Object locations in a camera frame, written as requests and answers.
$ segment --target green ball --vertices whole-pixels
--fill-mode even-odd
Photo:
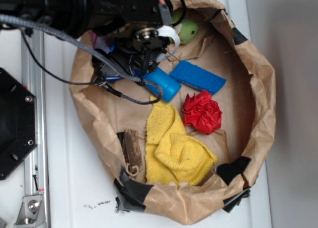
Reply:
[[[176,23],[182,16],[182,11],[177,9],[173,12],[173,16],[172,16],[172,22]],[[180,31],[179,32],[179,37],[181,40],[181,44],[187,44],[189,42],[191,42],[191,40],[195,37],[195,35],[197,34],[198,30],[199,30],[199,26],[196,22],[194,22],[191,19],[185,18],[182,22],[182,27],[180,30],[180,26],[177,25],[176,27],[174,27],[176,29],[176,31]]]

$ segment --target piece of wood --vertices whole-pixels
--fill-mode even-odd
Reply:
[[[134,166],[140,168],[143,164],[141,158],[141,151],[138,143],[138,131],[125,130],[123,140],[123,153],[125,162],[128,163],[129,172],[136,173]]]

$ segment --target white strap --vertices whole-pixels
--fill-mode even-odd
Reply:
[[[167,25],[162,26],[161,28],[157,29],[157,31],[158,31],[159,37],[169,37],[169,38],[172,38],[172,40],[174,41],[174,50],[171,53],[171,55],[166,55],[162,53],[157,57],[156,61],[162,62],[176,53],[176,51],[178,50],[180,46],[180,38],[179,38],[179,35],[174,30],[174,28]]]

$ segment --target gray cable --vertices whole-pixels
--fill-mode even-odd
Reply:
[[[61,39],[61,40],[64,40],[64,41],[68,41],[69,43],[73,44],[74,46],[83,49],[84,51],[86,51],[89,54],[93,55],[95,58],[101,60],[103,63],[105,63],[106,65],[111,67],[122,78],[125,78],[125,79],[128,79],[128,80],[132,80],[132,81],[135,81],[135,82],[142,82],[141,78],[139,78],[137,76],[128,75],[125,72],[123,72],[121,70],[118,70],[113,65],[112,61],[109,61],[101,53],[99,53],[96,50],[94,50],[93,48],[85,45],[84,43],[79,42],[75,38],[71,37],[70,35],[68,35],[68,34],[66,34],[66,33],[64,33],[64,32],[62,32],[60,30],[54,29],[54,28],[52,28],[50,26],[47,26],[45,24],[41,24],[41,23],[37,23],[37,22],[33,22],[33,21],[29,21],[29,20],[18,18],[18,17],[10,16],[10,15],[5,15],[5,14],[0,14],[0,22],[12,25],[13,27],[18,27],[19,26],[19,27],[37,29],[37,30],[43,31],[43,32],[45,32],[47,34],[53,35],[53,36],[57,37],[58,39]],[[143,82],[145,84],[155,86],[158,89],[159,94],[163,93],[162,92],[162,88],[159,85],[153,83],[152,81],[143,80]]]

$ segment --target crumpled brown paper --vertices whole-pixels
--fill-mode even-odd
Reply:
[[[171,0],[181,7],[179,0]],[[202,30],[196,43],[182,45],[177,54],[160,64],[169,73],[179,60],[194,58],[196,64],[227,80],[225,86],[213,96],[223,112],[222,127],[206,136],[187,127],[188,135],[204,142],[218,157],[215,165],[230,163],[240,156],[251,158],[243,174],[226,185],[211,170],[201,186],[189,186],[181,182],[154,187],[146,196],[145,212],[167,216],[182,223],[192,224],[208,217],[224,206],[230,198],[255,183],[274,141],[276,87],[274,69],[266,58],[249,42],[237,43],[234,24],[224,12],[224,6],[216,0],[185,0],[189,17],[200,14]],[[82,36],[82,42],[91,46],[90,34]],[[71,76],[72,81],[88,81],[93,75],[91,56],[78,50]],[[113,87],[138,100],[148,100],[151,94],[132,81],[121,80]],[[95,146],[108,175],[119,179],[125,159],[116,133],[126,129],[137,130],[144,157],[146,118],[152,106],[137,105],[118,98],[98,86],[70,86],[79,119]],[[198,93],[185,85],[172,104],[181,112],[186,95]],[[134,179],[145,183],[145,161]]]

